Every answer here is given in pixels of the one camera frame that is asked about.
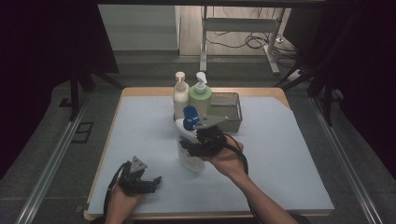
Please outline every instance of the plastic bottle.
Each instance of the plastic bottle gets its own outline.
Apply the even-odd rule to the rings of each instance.
[[[183,109],[187,105],[189,105],[189,92],[190,86],[187,84],[184,79],[186,75],[183,72],[177,72],[175,74],[176,77],[176,85],[173,92],[173,101],[174,101],[174,120],[175,119],[183,119]]]
[[[180,141],[186,141],[191,143],[199,143],[195,138],[196,131],[193,129],[193,125],[199,120],[196,109],[193,106],[186,106],[184,108],[184,119],[177,119],[175,124],[178,130],[177,138],[177,153],[178,159],[186,167],[193,171],[202,171],[205,168],[205,163],[198,157],[191,157],[188,150],[183,148]]]
[[[199,117],[202,117],[210,109],[212,99],[212,90],[206,86],[206,75],[203,72],[197,73],[198,83],[190,88],[190,105],[198,111]]]

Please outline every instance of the human arm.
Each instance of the human arm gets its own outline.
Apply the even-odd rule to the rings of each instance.
[[[233,147],[244,148],[242,143],[227,137],[227,143]],[[297,223],[281,206],[266,195],[245,173],[244,166],[238,156],[231,150],[224,148],[214,157],[202,158],[212,163],[220,173],[229,177],[242,190],[247,201],[265,224]]]
[[[110,193],[105,224],[121,224],[132,214],[143,196],[144,194],[127,196],[119,183],[116,183]]]

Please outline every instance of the white wall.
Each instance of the white wall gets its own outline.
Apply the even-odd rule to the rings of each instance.
[[[178,49],[178,7],[99,5],[113,50]]]

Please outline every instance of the pump bottle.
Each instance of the pump bottle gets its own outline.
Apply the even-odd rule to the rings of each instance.
[[[197,73],[198,83],[190,88],[190,105],[198,111],[199,117],[206,115],[210,109],[212,90],[206,86],[206,75]]]
[[[187,105],[189,105],[189,91],[190,86],[184,80],[186,75],[183,72],[177,72],[175,74],[176,77],[176,85],[173,92],[173,101],[174,101],[174,120],[183,119],[183,109]]]
[[[180,144],[180,141],[191,142],[194,144],[199,143],[199,141],[195,138],[196,130],[193,129],[193,125],[198,122],[199,117],[196,109],[189,105],[184,108],[184,116],[184,119],[177,119],[175,121],[178,130],[178,159],[184,166],[192,169],[193,171],[202,171],[205,168],[204,161],[198,157],[191,157],[188,150],[183,148],[183,146]]]

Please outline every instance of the blue bottle cap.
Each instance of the blue bottle cap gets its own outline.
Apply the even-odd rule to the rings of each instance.
[[[183,127],[187,131],[193,131],[194,125],[198,123],[199,117],[198,112],[194,106],[188,105],[184,107],[184,119],[183,119]]]

